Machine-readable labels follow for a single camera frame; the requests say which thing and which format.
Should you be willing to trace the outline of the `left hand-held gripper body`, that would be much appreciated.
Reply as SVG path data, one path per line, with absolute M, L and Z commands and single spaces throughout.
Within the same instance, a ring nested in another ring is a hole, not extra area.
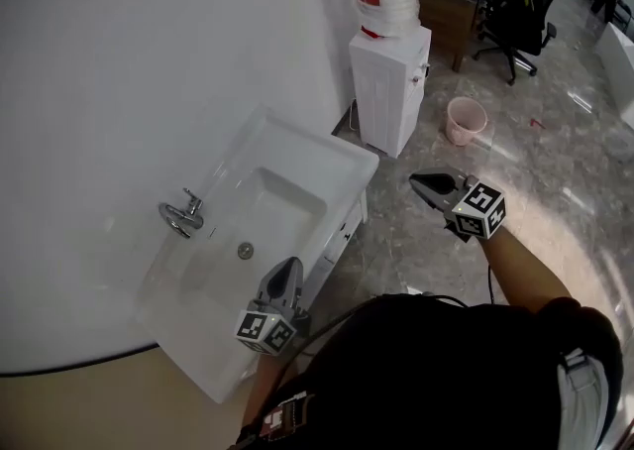
M 302 289 L 293 290 L 289 280 L 286 290 L 266 289 L 269 272 L 240 312 L 234 337 L 254 352 L 278 356 L 297 334 L 306 334 L 306 310 L 300 306 Z

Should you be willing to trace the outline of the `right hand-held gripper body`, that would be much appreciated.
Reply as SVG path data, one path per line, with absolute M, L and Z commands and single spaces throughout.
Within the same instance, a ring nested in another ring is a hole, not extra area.
M 461 240 L 491 238 L 506 218 L 504 193 L 456 169 L 428 174 L 432 201 Z

